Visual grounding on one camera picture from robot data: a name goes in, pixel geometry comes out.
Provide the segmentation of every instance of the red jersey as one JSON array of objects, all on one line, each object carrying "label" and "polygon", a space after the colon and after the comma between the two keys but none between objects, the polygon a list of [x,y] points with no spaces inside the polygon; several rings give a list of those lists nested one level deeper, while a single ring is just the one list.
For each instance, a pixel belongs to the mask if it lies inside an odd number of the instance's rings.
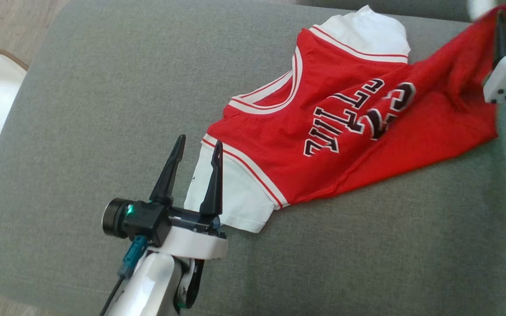
[{"label": "red jersey", "polygon": [[[278,209],[453,158],[495,138],[496,106],[482,94],[494,12],[413,65],[405,28],[368,6],[302,30],[292,70],[232,98],[202,140],[203,148],[217,140],[224,145],[226,223],[258,232],[268,219],[257,216],[267,213],[254,205],[260,196],[234,187],[247,191],[255,183]],[[242,170],[226,173],[228,165]],[[207,178],[197,177],[205,176],[209,163],[199,161],[186,207],[198,209],[205,185],[196,182]]]}]

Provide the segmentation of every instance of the basketball jersey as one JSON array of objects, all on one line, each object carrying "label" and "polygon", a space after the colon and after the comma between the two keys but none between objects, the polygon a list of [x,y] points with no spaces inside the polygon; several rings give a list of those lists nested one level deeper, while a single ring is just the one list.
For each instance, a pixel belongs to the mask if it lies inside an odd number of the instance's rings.
[{"label": "basketball jersey", "polygon": [[303,29],[292,69],[233,97],[203,140],[185,208],[198,210],[223,142],[222,223],[259,232],[273,210],[458,156],[497,136],[482,81],[495,10],[408,64],[405,28],[368,6]]}]

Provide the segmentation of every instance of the gray ottoman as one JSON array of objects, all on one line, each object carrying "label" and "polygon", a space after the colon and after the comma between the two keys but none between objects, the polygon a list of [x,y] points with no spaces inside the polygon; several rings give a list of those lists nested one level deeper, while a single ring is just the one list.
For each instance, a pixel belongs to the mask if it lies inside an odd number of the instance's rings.
[{"label": "gray ottoman", "polygon": [[[73,0],[0,138],[0,293],[96,315],[128,242],[104,206],[147,198],[177,135],[182,205],[199,140],[229,98],[289,68],[303,27],[346,11],[179,0]],[[411,60],[466,24],[396,16]],[[460,158],[227,228],[185,315],[506,315],[506,110]]]}]

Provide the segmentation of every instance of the black wire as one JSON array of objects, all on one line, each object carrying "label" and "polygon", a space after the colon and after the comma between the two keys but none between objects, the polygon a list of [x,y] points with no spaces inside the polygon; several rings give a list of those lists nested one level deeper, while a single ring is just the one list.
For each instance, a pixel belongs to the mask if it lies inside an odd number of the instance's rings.
[{"label": "black wire", "polygon": [[118,289],[119,289],[119,287],[120,287],[120,285],[122,284],[123,281],[124,281],[124,276],[121,276],[118,279],[118,282],[116,283],[116,285],[114,286],[114,288],[113,288],[110,296],[108,297],[108,300],[105,303],[105,306],[103,307],[103,310],[101,310],[101,314],[99,316],[105,316],[105,313],[107,312],[108,306],[111,304],[112,299],[114,298],[116,292],[118,291]]}]

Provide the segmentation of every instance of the camera lens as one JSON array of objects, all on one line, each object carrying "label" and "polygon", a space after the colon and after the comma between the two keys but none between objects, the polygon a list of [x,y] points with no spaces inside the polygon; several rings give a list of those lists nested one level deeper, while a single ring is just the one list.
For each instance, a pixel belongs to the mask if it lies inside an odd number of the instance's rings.
[{"label": "camera lens", "polygon": [[124,198],[115,198],[108,203],[103,213],[103,231],[109,236],[126,238],[128,235],[122,229],[122,222],[126,217],[128,206],[134,201],[124,200]]}]

